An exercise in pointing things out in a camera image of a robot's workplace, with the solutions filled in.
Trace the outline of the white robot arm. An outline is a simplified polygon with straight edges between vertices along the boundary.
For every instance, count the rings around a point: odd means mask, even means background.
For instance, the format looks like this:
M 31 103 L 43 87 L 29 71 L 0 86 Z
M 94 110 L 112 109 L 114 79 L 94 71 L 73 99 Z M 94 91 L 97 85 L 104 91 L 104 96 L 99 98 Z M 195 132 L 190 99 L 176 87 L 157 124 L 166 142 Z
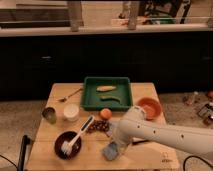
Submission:
M 142 107 L 132 106 L 118 121 L 113 141 L 125 147 L 133 138 L 142 138 L 213 160 L 212 129 L 159 124 L 145 117 Z

